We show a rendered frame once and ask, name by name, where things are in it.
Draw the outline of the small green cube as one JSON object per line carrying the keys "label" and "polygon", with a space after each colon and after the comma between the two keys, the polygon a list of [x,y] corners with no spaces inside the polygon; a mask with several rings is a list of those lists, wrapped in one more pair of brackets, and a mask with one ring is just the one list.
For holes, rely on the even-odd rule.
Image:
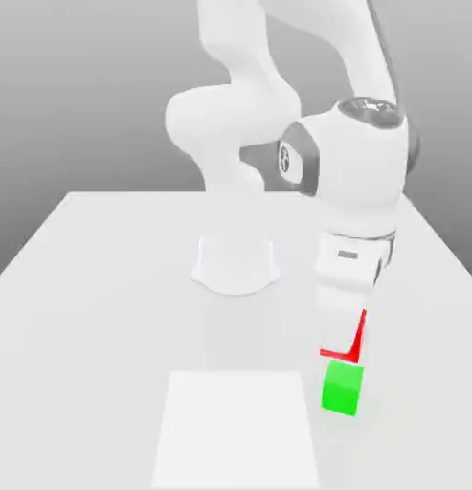
{"label": "small green cube", "polygon": [[362,388],[364,368],[331,360],[327,366],[322,389],[324,409],[355,416]]}

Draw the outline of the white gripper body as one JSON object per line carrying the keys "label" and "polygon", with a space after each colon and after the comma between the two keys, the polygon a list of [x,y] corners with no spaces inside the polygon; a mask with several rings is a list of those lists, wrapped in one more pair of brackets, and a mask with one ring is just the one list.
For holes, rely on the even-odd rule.
{"label": "white gripper body", "polygon": [[321,282],[369,292],[389,266],[395,234],[376,239],[320,233],[315,271]]}

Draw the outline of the small red cube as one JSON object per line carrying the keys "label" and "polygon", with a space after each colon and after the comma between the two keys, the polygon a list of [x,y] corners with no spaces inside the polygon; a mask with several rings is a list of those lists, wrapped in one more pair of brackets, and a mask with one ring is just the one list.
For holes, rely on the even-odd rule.
{"label": "small red cube", "polygon": [[360,359],[361,349],[364,341],[364,330],[366,325],[367,310],[363,309],[360,315],[359,322],[355,329],[353,341],[350,344],[349,350],[347,352],[338,351],[336,349],[328,349],[322,346],[320,348],[320,355],[325,358],[345,361],[353,364],[357,364]]}

